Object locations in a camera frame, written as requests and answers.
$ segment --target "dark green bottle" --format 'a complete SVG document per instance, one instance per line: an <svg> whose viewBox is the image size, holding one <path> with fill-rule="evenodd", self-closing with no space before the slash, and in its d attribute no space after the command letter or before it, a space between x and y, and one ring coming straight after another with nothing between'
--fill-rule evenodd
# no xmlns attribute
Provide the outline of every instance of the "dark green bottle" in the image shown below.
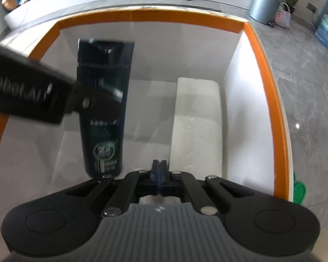
<svg viewBox="0 0 328 262"><path fill-rule="evenodd" d="M122 170L125 108L134 44L112 41L82 41L78 46L77 79L112 92L121 101L122 113L112 122L107 111L97 107L80 113L80 132L87 173L117 176Z"/></svg>

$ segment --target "metal screw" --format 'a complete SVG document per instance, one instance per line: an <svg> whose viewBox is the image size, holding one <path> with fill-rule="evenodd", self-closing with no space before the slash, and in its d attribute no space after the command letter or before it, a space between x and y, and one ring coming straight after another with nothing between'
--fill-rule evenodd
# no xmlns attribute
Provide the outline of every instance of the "metal screw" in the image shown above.
<svg viewBox="0 0 328 262"><path fill-rule="evenodd" d="M90 105L90 99L88 97L85 97L83 100L82 100L82 107L83 108L88 108Z"/></svg>
<svg viewBox="0 0 328 262"><path fill-rule="evenodd" d="M103 211L103 214L107 217L115 217L121 214L121 210L117 207L109 207Z"/></svg>
<svg viewBox="0 0 328 262"><path fill-rule="evenodd" d="M216 215L218 213L218 209L212 206L205 206L200 209L200 212L203 215Z"/></svg>

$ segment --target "gray tiled floor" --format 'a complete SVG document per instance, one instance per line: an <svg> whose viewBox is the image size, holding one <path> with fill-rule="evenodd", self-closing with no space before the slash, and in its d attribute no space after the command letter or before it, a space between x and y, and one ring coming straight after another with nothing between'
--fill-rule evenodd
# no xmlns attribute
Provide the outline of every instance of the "gray tiled floor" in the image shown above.
<svg viewBox="0 0 328 262"><path fill-rule="evenodd" d="M252 23L281 91L304 205L328 228L328 50L295 22L290 30Z"/></svg>

